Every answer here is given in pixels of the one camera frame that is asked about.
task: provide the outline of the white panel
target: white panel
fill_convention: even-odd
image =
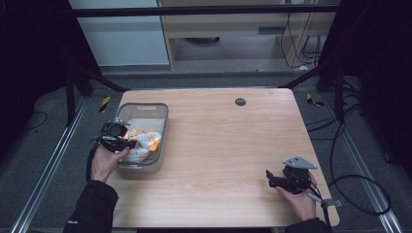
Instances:
[[[70,0],[73,9],[157,7],[155,0]],[[159,17],[79,18],[99,66],[169,64]]]

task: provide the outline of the light wood tabletop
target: light wood tabletop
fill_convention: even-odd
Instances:
[[[246,105],[235,104],[237,98]],[[298,222],[269,187],[265,170],[282,177],[283,161],[301,156],[319,167],[289,89],[127,91],[123,103],[169,108],[163,163],[154,174],[115,171],[114,227],[272,227]],[[311,170],[324,198],[322,169]],[[318,204],[318,216],[324,218]],[[328,208],[332,225],[339,216]]]

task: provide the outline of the black sleeve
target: black sleeve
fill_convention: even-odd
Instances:
[[[118,199],[118,194],[112,187],[99,181],[89,181],[63,232],[112,232],[113,211]]]
[[[286,233],[327,233],[326,224],[318,217],[290,225],[285,230]]]

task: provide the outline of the hand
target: hand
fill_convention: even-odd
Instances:
[[[102,145],[97,147],[91,162],[91,179],[105,183],[113,170],[115,170],[118,162],[125,158],[129,152],[130,148],[114,153],[106,150]]]
[[[309,173],[309,176],[311,182],[316,185],[313,175]],[[308,192],[311,192],[310,189],[306,189],[299,194],[291,194],[280,186],[277,186],[276,190],[289,201],[294,213],[300,220],[305,221],[316,217],[316,203],[308,196]]]

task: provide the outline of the black bar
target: black bar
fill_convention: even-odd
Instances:
[[[250,5],[250,6],[201,6],[156,7],[117,9],[78,9],[72,11],[46,11],[48,15],[64,17],[147,17],[181,15],[269,14],[269,13],[327,13],[344,10],[340,4],[305,5]]]

